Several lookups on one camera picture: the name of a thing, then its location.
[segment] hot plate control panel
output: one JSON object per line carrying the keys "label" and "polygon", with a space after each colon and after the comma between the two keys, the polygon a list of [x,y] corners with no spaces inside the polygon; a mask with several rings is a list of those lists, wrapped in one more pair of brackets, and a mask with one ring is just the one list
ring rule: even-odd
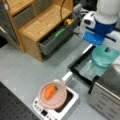
{"label": "hot plate control panel", "polygon": [[56,119],[50,112],[45,110],[38,101],[38,98],[36,98],[33,102],[33,109],[40,115],[44,120],[58,120]]}

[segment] gray table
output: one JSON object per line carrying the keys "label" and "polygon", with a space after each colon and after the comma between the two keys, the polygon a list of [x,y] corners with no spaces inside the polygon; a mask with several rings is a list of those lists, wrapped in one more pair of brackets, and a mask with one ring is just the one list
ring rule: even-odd
{"label": "gray table", "polygon": [[[40,87],[55,78],[61,79],[67,67],[89,44],[73,36],[49,59],[40,63],[7,44],[0,49],[0,80],[31,110]],[[88,104],[88,87],[73,77],[69,86],[80,96],[80,104],[69,120],[106,120]]]}

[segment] power cord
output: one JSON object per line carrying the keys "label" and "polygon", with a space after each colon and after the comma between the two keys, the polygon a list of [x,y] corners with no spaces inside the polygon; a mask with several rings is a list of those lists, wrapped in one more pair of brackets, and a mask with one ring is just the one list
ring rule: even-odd
{"label": "power cord", "polygon": [[[61,4],[61,8],[60,8],[60,17],[61,17],[61,21],[62,21],[62,22],[64,22],[64,20],[63,20],[63,18],[62,18],[62,8],[63,8],[64,3],[65,3],[65,0],[63,0],[63,2],[62,2],[62,4]],[[81,37],[81,36],[79,35],[79,33],[76,33],[76,32],[74,32],[74,31],[70,30],[70,29],[69,29],[67,26],[65,26],[65,25],[64,25],[64,27],[65,27],[69,32],[71,32],[71,33],[73,33],[73,34]]]}

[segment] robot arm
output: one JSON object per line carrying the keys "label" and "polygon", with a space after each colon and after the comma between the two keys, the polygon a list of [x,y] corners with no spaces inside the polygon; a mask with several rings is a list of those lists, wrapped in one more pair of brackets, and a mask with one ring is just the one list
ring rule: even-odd
{"label": "robot arm", "polygon": [[97,11],[89,12],[81,22],[82,39],[120,50],[120,33],[114,30],[119,13],[120,0],[98,0]]}

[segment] orange object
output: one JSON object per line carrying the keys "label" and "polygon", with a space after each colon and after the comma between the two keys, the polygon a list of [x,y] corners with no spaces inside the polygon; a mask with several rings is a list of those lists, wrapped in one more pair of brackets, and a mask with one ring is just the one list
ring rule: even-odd
{"label": "orange object", "polygon": [[66,26],[68,26],[68,25],[72,24],[73,22],[74,22],[74,19],[66,19],[64,24]]}
{"label": "orange object", "polygon": [[57,86],[49,86],[45,90],[45,99],[49,100],[57,91]]}

